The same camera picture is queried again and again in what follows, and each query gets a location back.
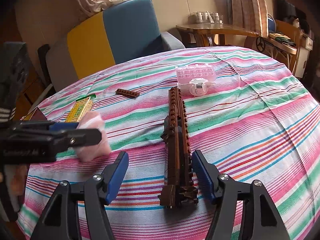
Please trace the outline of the wooden side table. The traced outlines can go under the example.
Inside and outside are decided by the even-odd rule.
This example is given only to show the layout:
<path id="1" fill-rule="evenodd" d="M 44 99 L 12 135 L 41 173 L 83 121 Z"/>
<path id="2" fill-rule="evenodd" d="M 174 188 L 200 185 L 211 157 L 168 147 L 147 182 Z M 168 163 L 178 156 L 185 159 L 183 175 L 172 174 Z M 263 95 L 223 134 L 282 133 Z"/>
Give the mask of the wooden side table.
<path id="1" fill-rule="evenodd" d="M 176 25 L 176 29 L 180 33 L 183 44 L 189 43 L 191 41 L 190 35 L 193 35 L 197 47 L 210 47 L 208 37 L 212 38 L 213 46 L 225 46 L 226 35 L 239 35 L 246 37 L 245 47 L 251 48 L 254 40 L 259 37 L 255 31 L 228 24 L 182 24 Z"/>

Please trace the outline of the wooden shelf unit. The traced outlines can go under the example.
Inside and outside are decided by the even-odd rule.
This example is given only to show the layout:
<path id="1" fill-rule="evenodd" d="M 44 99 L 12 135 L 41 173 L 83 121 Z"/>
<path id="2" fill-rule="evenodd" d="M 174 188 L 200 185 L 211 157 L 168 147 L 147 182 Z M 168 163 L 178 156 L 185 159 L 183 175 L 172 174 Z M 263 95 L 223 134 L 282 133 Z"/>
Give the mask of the wooden shelf unit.
<path id="1" fill-rule="evenodd" d="M 255 41 L 259 52 L 273 59 L 284 58 L 284 64 L 292 74 L 304 76 L 309 54 L 313 50 L 313 33 L 306 13 L 288 0 L 274 0 L 275 12 L 267 15 L 268 37 Z"/>

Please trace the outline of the brown brick model bar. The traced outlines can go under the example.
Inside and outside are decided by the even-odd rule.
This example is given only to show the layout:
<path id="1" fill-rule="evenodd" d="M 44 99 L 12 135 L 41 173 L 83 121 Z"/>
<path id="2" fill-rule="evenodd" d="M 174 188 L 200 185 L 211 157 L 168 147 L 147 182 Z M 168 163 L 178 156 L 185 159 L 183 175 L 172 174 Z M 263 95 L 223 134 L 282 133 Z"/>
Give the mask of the brown brick model bar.
<path id="1" fill-rule="evenodd" d="M 161 138 L 167 153 L 164 186 L 158 196 L 160 205 L 172 209 L 197 204 L 198 190 L 193 181 L 187 114 L 181 91 L 176 86 L 169 89 L 169 111 L 164 119 Z"/>

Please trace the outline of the white tea set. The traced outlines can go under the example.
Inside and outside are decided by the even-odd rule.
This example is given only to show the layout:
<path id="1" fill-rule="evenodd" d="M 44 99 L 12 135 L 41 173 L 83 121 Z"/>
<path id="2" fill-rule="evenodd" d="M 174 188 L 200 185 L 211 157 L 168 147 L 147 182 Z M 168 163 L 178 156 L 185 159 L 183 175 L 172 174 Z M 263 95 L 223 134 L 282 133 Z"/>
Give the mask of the white tea set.
<path id="1" fill-rule="evenodd" d="M 223 24 L 223 16 L 218 12 L 197 11 L 191 14 L 191 18 L 195 23 Z"/>

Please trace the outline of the gold maroon gift box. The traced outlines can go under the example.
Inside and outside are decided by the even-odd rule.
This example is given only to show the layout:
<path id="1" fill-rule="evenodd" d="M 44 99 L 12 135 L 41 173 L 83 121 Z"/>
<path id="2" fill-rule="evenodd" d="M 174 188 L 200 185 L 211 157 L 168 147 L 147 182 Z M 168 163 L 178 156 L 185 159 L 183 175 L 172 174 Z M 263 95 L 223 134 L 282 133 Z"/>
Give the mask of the gold maroon gift box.
<path id="1" fill-rule="evenodd" d="M 35 107 L 26 116 L 21 118 L 22 121 L 47 121 L 46 116 L 41 112 L 39 107 Z"/>

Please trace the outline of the small brown brick plate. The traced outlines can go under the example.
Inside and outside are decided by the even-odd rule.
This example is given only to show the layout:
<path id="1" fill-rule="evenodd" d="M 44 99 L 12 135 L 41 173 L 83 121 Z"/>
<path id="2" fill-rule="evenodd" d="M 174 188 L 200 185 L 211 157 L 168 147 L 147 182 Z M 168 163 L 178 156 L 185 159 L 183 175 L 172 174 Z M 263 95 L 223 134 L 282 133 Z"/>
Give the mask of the small brown brick plate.
<path id="1" fill-rule="evenodd" d="M 121 89 L 121 88 L 118 88 L 116 90 L 116 94 L 122 95 L 122 96 L 125 96 L 125 97 L 128 97 L 128 98 L 137 98 L 138 96 L 140 96 L 139 92 L 126 90 L 126 89 Z"/>

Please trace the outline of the pink lidded plastic case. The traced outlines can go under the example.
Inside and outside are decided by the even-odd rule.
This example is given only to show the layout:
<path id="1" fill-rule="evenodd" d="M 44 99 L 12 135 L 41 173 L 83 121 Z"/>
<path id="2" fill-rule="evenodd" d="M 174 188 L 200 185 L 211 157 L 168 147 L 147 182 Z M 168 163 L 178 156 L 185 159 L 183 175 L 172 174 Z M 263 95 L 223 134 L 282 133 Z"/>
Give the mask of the pink lidded plastic case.
<path id="1" fill-rule="evenodd" d="M 189 64 L 176 67 L 177 87 L 182 92 L 189 92 L 193 96 L 207 94 L 208 87 L 216 80 L 214 68 L 207 64 Z"/>

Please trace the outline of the small green cracker packet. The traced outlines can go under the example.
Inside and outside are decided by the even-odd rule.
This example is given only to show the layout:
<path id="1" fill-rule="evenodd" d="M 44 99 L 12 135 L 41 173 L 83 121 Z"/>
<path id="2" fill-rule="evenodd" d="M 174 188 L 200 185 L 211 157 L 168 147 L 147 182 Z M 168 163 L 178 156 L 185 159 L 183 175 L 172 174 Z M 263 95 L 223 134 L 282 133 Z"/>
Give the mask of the small green cracker packet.
<path id="1" fill-rule="evenodd" d="M 93 106 L 93 100 L 96 98 L 95 94 L 89 94 L 75 101 L 74 106 L 67 115 L 65 122 L 79 122 Z"/>

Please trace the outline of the pink sock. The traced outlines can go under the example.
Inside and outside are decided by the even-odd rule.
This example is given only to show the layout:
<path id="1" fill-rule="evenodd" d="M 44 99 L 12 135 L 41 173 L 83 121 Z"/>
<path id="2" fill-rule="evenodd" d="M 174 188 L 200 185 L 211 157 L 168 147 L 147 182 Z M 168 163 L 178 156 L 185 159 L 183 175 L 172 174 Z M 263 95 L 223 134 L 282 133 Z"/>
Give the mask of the pink sock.
<path id="1" fill-rule="evenodd" d="M 108 156 L 111 147 L 105 131 L 105 123 L 97 111 L 89 111 L 80 120 L 76 129 L 85 131 L 86 144 L 74 148 L 81 162 L 87 163 L 101 156 Z"/>

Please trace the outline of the striped tablecloth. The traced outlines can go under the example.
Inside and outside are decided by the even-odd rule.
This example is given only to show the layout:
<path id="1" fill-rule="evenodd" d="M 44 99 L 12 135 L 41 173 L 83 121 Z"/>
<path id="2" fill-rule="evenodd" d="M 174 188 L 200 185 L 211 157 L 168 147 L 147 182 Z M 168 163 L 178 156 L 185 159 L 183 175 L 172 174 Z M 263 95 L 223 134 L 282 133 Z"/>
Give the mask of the striped tablecloth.
<path id="1" fill-rule="evenodd" d="M 168 93 L 176 67 L 207 63 L 216 80 L 204 96 L 182 92 L 190 149 L 220 172 L 263 182 L 291 239 L 304 239 L 319 218 L 319 103 L 278 61 L 241 47 L 173 50 L 115 65 L 62 89 L 40 104 L 64 121 L 78 98 L 95 94 L 112 153 L 82 163 L 73 150 L 29 168 L 17 225 L 29 238 L 58 183 L 85 181 L 129 154 L 129 167 L 106 212 L 116 239 L 204 239 L 214 213 L 202 194 L 187 209 L 159 204 L 164 184 Z M 139 92 L 137 98 L 116 94 Z"/>

